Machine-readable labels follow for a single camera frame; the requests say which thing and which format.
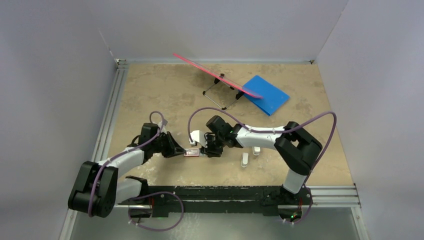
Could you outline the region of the red white staple box sleeve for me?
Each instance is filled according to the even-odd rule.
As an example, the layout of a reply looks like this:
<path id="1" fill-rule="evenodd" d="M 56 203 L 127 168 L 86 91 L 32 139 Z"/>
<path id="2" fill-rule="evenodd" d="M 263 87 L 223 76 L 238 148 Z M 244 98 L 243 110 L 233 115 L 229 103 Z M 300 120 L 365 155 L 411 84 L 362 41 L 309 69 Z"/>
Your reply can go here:
<path id="1" fill-rule="evenodd" d="M 200 150 L 198 148 L 187 148 L 183 154 L 184 157 L 199 157 Z"/>

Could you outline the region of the small white stapler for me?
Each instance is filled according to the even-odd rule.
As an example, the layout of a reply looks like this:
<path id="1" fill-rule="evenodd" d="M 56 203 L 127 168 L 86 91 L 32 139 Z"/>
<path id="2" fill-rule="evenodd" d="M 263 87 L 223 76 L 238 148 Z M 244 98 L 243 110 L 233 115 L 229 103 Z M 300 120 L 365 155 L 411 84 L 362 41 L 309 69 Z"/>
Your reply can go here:
<path id="1" fill-rule="evenodd" d="M 241 165 L 242 168 L 245 168 L 245 167 L 247 167 L 248 163 L 249 163 L 249 154 L 247 152 L 243 152 L 242 155 L 241 155 L 240 165 Z"/>

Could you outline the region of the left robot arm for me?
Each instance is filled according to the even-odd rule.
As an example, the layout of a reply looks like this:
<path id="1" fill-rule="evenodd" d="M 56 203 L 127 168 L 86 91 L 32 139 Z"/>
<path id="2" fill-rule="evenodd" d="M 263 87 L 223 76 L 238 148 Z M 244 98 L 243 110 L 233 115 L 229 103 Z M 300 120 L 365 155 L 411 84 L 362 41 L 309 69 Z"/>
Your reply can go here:
<path id="1" fill-rule="evenodd" d="M 119 154 L 99 162 L 84 162 L 70 192 L 67 206 L 90 217 L 105 218 L 116 204 L 131 199 L 138 205 L 149 199 L 148 181 L 124 174 L 145 164 L 154 154 L 172 158 L 185 154 L 169 131 L 156 123 L 144 123 L 140 134 Z"/>

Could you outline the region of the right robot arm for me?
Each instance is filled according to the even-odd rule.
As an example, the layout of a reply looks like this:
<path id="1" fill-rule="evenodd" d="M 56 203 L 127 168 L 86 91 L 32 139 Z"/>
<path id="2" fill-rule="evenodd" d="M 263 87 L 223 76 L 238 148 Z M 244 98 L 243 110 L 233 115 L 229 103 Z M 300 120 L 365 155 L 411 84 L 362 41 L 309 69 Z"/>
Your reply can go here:
<path id="1" fill-rule="evenodd" d="M 300 190 L 323 150 L 323 145 L 294 121 L 274 128 L 240 123 L 232 126 L 215 115 L 206 126 L 208 132 L 195 130 L 190 137 L 209 158 L 220 157 L 224 147 L 276 150 L 289 168 L 280 191 L 282 200 L 288 204 L 300 198 Z"/>

